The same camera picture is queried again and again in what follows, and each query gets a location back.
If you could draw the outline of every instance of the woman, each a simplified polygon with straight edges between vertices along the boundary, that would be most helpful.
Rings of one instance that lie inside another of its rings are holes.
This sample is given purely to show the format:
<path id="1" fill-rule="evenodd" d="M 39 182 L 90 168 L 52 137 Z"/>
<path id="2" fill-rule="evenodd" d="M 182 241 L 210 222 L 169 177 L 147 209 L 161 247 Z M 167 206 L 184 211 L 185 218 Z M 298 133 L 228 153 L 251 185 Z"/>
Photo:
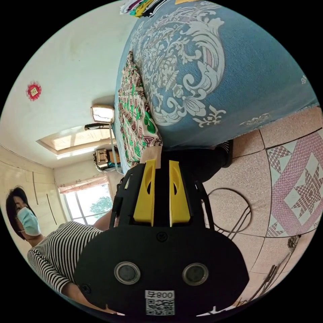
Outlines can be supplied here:
<path id="1" fill-rule="evenodd" d="M 22 188 L 16 187 L 9 192 L 6 211 L 15 233 L 31 246 L 27 254 L 30 266 L 47 285 L 78 303 L 116 313 L 108 307 L 102 310 L 90 304 L 74 284 L 74 270 L 82 250 L 89 241 L 109 228 L 111 211 L 93 226 L 69 221 L 46 237 L 41 234 L 37 217 Z"/>
<path id="2" fill-rule="evenodd" d="M 163 151 L 161 167 L 167 167 L 169 160 L 179 161 L 182 167 L 189 169 L 195 181 L 205 182 L 222 167 L 231 165 L 232 151 L 233 141 L 220 144 L 214 149 Z M 192 162 L 195 158 L 200 159 L 196 166 Z M 160 191 L 160 194 L 167 195 L 164 185 L 155 189 Z M 28 262 L 46 284 L 80 304 L 107 313 L 116 313 L 110 310 L 108 305 L 102 310 L 90 304 L 74 283 L 74 271 L 82 250 L 89 241 L 109 228 L 111 211 L 93 226 L 70 221 L 61 224 L 46 237 L 41 234 L 37 217 L 29 206 L 22 188 L 16 187 L 9 192 L 6 211 L 15 233 L 31 245 L 27 255 Z"/>

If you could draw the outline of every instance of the patterned bedspread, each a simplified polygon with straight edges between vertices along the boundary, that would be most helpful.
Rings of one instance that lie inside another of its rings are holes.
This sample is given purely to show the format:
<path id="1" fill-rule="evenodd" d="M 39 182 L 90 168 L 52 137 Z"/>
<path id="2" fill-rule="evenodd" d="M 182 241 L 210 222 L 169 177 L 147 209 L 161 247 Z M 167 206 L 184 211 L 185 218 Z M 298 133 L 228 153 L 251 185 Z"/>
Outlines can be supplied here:
<path id="1" fill-rule="evenodd" d="M 138 68 L 129 52 L 122 71 L 121 87 L 118 91 L 118 114 L 120 131 L 127 165 L 133 167 L 140 162 L 142 152 L 152 146 L 162 146 L 163 141 L 142 87 Z"/>
<path id="2" fill-rule="evenodd" d="M 301 68 L 271 35 L 240 14 L 208 1 L 169 0 L 140 18 L 129 51 L 142 77 L 165 149 L 209 147 L 318 105 Z M 118 110 L 113 125 L 123 171 Z"/>

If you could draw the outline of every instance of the floor tile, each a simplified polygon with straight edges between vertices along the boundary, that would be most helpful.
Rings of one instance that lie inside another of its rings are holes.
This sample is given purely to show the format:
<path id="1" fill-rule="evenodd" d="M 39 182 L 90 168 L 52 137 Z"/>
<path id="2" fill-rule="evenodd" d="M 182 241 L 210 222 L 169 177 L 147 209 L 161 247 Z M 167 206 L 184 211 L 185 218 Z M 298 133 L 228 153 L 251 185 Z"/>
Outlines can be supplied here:
<path id="1" fill-rule="evenodd" d="M 291 255 L 286 267 L 284 268 L 284 272 L 291 271 L 293 267 L 298 263 L 298 261 L 301 259 L 304 252 L 306 251 L 307 247 L 309 246 L 315 232 L 316 230 L 306 233 L 300 237 L 295 251 Z"/>
<path id="2" fill-rule="evenodd" d="M 318 107 L 280 119 L 260 129 L 266 148 L 308 135 L 322 127 Z"/>
<path id="3" fill-rule="evenodd" d="M 287 242 L 288 238 L 265 238 L 262 249 L 251 271 L 254 273 L 268 274 L 271 267 L 278 265 L 289 253 Z M 287 259 L 282 263 L 281 269 L 278 272 L 281 272 L 286 262 Z"/>
<path id="4" fill-rule="evenodd" d="M 271 179 L 266 151 L 234 159 L 229 168 L 221 169 L 204 186 L 207 193 L 215 188 L 231 188 L 242 194 L 252 207 L 251 224 L 243 233 L 266 235 L 271 205 Z M 240 218 L 243 207 L 237 204 L 237 199 L 225 197 L 225 200 L 225 207 L 223 202 L 217 202 L 221 212 L 214 210 L 214 220 L 219 225 L 232 225 Z"/>
<path id="5" fill-rule="evenodd" d="M 233 158 L 253 154 L 264 148 L 260 131 L 255 130 L 234 139 Z"/>
<path id="6" fill-rule="evenodd" d="M 320 107 L 317 108 L 319 116 L 320 116 L 320 120 L 321 120 L 321 126 L 323 127 L 323 112 L 322 109 Z"/>
<path id="7" fill-rule="evenodd" d="M 323 130 L 267 149 L 272 206 L 267 237 L 304 234 L 323 212 Z"/>
<path id="8" fill-rule="evenodd" d="M 237 222 L 239 222 L 235 229 L 237 231 L 245 216 L 245 221 L 239 231 L 246 228 L 251 220 L 251 216 L 250 214 L 247 215 L 250 209 L 248 208 L 248 203 L 242 196 L 230 190 L 218 189 L 209 195 L 209 199 L 216 229 L 222 228 L 230 232 Z"/>
<path id="9" fill-rule="evenodd" d="M 245 260 L 248 271 L 253 267 L 259 252 L 261 250 L 265 238 L 242 235 L 237 233 L 233 238 L 233 242 L 239 248 Z"/>
<path id="10" fill-rule="evenodd" d="M 249 273 L 249 283 L 238 300 L 249 300 L 261 286 L 266 277 L 266 274 Z"/>
<path id="11" fill-rule="evenodd" d="M 270 287 L 268 288 L 268 290 L 266 292 L 269 292 L 270 290 L 272 290 L 273 288 L 275 288 L 282 280 L 285 279 L 285 277 L 289 274 L 290 272 L 284 272 L 284 273 L 280 273 L 280 275 L 276 276 L 273 280 L 273 283 L 271 283 Z"/>

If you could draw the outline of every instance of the woman's arm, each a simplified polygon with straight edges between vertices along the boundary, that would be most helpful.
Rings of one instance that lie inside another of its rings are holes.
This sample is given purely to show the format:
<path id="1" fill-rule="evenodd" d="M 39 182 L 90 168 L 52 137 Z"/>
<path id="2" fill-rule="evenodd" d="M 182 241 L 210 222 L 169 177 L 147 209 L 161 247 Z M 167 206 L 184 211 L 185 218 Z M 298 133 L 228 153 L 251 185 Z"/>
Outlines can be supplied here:
<path id="1" fill-rule="evenodd" d="M 111 220 L 112 210 L 110 210 L 107 214 L 103 215 L 100 219 L 98 219 L 93 226 L 101 231 L 105 231 L 109 229 L 110 220 Z M 115 219 L 114 226 L 118 226 L 119 219 Z"/>
<path id="2" fill-rule="evenodd" d="M 93 309 L 115 314 L 116 312 L 111 311 L 106 307 L 105 310 L 100 309 L 91 303 L 89 303 L 83 296 L 77 285 L 73 284 L 69 279 L 62 276 L 52 264 L 47 262 L 43 257 L 41 257 L 38 252 L 34 249 L 30 249 L 27 254 L 27 259 L 29 265 L 33 271 L 51 288 L 67 296 L 68 298 L 78 302 L 82 305 L 91 307 Z"/>
<path id="3" fill-rule="evenodd" d="M 84 297 L 84 295 L 82 294 L 82 292 L 80 291 L 79 287 L 77 285 L 73 284 L 72 282 L 67 283 L 62 288 L 62 294 L 65 295 L 66 297 L 74 300 L 75 302 L 78 302 L 78 303 L 85 305 L 87 307 L 91 307 L 95 310 L 99 310 L 99 311 L 110 313 L 110 314 L 117 314 L 117 312 L 110 310 L 108 308 L 108 306 L 106 306 L 105 310 L 103 310 L 103 309 L 96 307 L 96 306 L 92 305 L 91 303 L 89 303 L 87 301 L 87 299 Z"/>

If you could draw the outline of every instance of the black and white striped shirt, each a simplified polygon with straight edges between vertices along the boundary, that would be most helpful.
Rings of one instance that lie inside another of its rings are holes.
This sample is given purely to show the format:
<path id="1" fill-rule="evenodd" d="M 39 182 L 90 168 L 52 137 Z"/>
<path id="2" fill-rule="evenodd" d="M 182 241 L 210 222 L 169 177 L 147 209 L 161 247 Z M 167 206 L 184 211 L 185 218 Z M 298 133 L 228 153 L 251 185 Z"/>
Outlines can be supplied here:
<path id="1" fill-rule="evenodd" d="M 47 285 L 61 293 L 64 285 L 74 283 L 74 271 L 82 250 L 101 232 L 77 222 L 61 224 L 28 251 L 28 262 Z"/>

